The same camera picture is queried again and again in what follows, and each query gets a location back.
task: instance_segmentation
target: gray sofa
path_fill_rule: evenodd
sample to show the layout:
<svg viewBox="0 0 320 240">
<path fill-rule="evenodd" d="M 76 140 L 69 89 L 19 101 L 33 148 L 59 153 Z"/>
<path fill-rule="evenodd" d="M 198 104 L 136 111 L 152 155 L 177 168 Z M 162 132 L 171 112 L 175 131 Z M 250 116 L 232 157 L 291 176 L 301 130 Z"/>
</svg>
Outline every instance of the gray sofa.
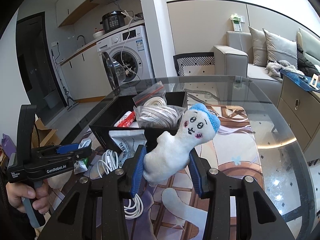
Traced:
<svg viewBox="0 0 320 240">
<path fill-rule="evenodd" d="M 251 34 L 227 32 L 227 44 L 228 46 L 213 47 L 215 74 L 250 78 L 277 106 L 282 83 L 268 76 L 264 67 L 252 64 Z"/>
</svg>

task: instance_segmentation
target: blue plush ear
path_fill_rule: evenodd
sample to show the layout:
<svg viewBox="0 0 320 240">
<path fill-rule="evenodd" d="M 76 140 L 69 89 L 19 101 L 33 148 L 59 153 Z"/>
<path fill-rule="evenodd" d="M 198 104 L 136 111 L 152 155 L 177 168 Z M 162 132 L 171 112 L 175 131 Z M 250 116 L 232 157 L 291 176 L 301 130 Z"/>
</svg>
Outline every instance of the blue plush ear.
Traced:
<svg viewBox="0 0 320 240">
<path fill-rule="evenodd" d="M 211 122 L 214 131 L 217 133 L 220 127 L 220 120 L 215 114 L 211 114 L 204 104 L 198 103 L 190 107 L 190 109 L 205 112 Z"/>
</svg>

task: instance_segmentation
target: washing machine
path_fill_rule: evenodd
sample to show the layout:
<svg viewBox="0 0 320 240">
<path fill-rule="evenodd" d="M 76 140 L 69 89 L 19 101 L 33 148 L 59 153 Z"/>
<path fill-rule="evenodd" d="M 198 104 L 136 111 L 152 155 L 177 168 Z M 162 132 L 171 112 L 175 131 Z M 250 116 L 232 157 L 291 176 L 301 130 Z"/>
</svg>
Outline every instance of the washing machine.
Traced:
<svg viewBox="0 0 320 240">
<path fill-rule="evenodd" d="M 112 89 L 129 82 L 155 77 L 146 29 L 143 25 L 130 28 L 130 33 L 124 30 L 98 41 L 97 51 Z M 124 67 L 124 81 L 118 82 L 110 58 Z"/>
</svg>

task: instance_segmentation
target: purple bag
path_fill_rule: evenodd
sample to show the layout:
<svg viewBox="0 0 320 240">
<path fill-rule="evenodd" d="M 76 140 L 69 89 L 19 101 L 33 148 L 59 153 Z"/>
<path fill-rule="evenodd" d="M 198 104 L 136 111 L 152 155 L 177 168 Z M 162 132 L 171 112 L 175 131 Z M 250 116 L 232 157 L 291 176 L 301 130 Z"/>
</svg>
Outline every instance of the purple bag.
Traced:
<svg viewBox="0 0 320 240">
<path fill-rule="evenodd" d="M 2 134 L 2 137 L 3 138 L 1 139 L 1 146 L 4 150 L 5 155 L 10 158 L 12 153 L 17 152 L 16 146 L 14 145 L 9 135 Z"/>
</svg>

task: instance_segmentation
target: black door frame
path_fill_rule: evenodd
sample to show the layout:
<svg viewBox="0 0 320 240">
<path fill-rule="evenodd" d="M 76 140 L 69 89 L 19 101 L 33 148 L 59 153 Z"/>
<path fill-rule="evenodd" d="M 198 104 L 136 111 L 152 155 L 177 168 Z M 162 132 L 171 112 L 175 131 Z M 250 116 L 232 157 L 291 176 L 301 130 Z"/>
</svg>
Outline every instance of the black door frame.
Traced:
<svg viewBox="0 0 320 240">
<path fill-rule="evenodd" d="M 42 24 L 42 38 L 43 38 L 43 43 L 44 43 L 44 51 L 45 51 L 45 55 L 47 57 L 47 61 L 48 61 L 48 65 L 49 65 L 49 69 L 50 69 L 50 72 L 51 72 L 51 75 L 52 75 L 52 78 L 53 78 L 53 81 L 54 81 L 54 84 L 57 88 L 57 91 L 59 93 L 59 96 L 61 98 L 61 101 L 63 103 L 63 105 L 66 107 L 68 106 L 67 102 L 66 102 L 66 99 L 64 98 L 63 96 L 63 93 L 61 91 L 61 88 L 60 88 L 60 85 L 59 85 L 59 82 L 57 80 L 57 76 L 56 76 L 56 73 L 54 72 L 54 68 L 53 68 L 53 65 L 52 65 L 52 61 L 51 61 L 51 57 L 50 57 L 50 53 L 49 53 L 49 47 L 48 47 L 48 41 L 47 41 L 47 34 L 46 34 L 46 31 L 45 31 L 45 12 L 39 12 L 39 13 L 36 13 L 36 14 L 33 14 L 33 15 L 30 15 L 30 16 L 27 16 L 23 19 L 20 19 L 17 21 L 17 25 L 19 23 L 22 23 L 26 20 L 30 20 L 32 18 L 35 18 L 35 17 L 38 17 L 38 16 L 41 16 L 41 24 Z"/>
</svg>

